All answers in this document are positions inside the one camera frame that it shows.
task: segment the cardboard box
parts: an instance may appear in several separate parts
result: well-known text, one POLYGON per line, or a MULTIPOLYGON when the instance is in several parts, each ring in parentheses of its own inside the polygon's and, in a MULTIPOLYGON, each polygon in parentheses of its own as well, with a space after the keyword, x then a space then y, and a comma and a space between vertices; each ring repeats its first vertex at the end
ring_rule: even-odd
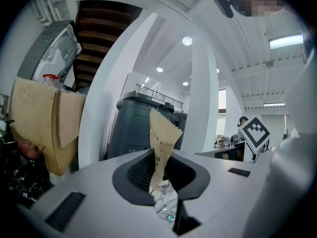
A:
POLYGON ((86 97, 39 82, 17 78, 11 117, 14 132, 43 148, 48 171, 64 174, 77 153, 86 97))

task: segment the dark gray trash bin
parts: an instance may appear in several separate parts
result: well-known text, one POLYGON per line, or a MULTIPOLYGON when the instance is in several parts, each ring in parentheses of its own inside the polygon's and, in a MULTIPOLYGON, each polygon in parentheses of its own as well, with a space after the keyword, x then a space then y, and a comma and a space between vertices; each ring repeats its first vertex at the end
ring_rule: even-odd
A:
POLYGON ((175 143, 175 147, 174 147, 174 149, 180 150, 180 147, 182 146, 185 126, 186 126, 187 114, 175 112, 171 115, 170 120, 173 124, 175 124, 176 127, 181 129, 181 131, 183 132, 183 134, 180 136, 180 138, 175 143))
POLYGON ((127 153, 150 149, 150 111, 158 110, 167 119, 174 112, 174 106, 160 104, 151 96, 141 93, 126 93, 117 103, 119 109, 107 150, 107 159, 127 153))

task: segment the white column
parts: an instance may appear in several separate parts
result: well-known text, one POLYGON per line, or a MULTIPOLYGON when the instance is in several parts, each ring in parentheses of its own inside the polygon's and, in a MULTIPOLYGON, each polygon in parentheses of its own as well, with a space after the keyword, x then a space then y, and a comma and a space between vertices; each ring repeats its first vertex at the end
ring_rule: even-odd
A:
POLYGON ((224 135, 230 138, 232 135, 238 133, 237 124, 243 112, 232 88, 229 85, 226 86, 226 100, 226 123, 224 127, 224 135))
POLYGON ((213 150, 218 118, 218 77, 212 47, 204 35, 193 38, 190 103, 181 150, 213 150))
POLYGON ((121 34, 101 63, 88 92, 81 118, 79 168, 103 158, 124 82, 133 69, 156 17, 154 13, 141 13, 121 34))

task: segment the ceiling light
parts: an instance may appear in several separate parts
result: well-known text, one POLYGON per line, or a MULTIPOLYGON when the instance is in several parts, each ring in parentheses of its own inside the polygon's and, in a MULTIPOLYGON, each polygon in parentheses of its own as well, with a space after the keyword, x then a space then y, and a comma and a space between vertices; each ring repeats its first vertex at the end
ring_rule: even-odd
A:
POLYGON ((301 35, 295 35, 295 36, 289 36, 289 37, 283 37, 279 39, 275 39, 269 42, 270 49, 277 49, 289 45, 294 44, 300 44, 304 42, 304 36, 301 35))
POLYGON ((192 45, 192 38, 190 38, 190 37, 185 37, 184 39, 183 39, 183 44, 184 45, 186 45, 186 46, 190 46, 190 45, 192 45))
POLYGON ((263 107, 277 107, 277 106, 285 106, 284 103, 265 103, 263 107))

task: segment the metal railing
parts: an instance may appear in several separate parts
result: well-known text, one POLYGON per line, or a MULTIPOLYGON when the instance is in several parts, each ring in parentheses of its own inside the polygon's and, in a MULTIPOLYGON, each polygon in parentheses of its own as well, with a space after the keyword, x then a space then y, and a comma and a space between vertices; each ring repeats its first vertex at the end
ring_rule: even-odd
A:
POLYGON ((170 103, 172 104, 175 108, 178 108, 178 109, 182 109, 183 107, 183 103, 176 100, 176 99, 173 99, 171 97, 168 97, 162 93, 159 93, 159 92, 156 92, 152 89, 149 89, 149 88, 146 88, 144 86, 141 86, 141 85, 138 85, 136 84, 135 85, 135 88, 134 90, 137 92, 137 93, 142 93, 142 94, 145 94, 145 95, 148 95, 148 96, 151 96, 152 98, 154 99, 157 99, 159 101, 163 101, 163 102, 166 102, 166 103, 170 103))

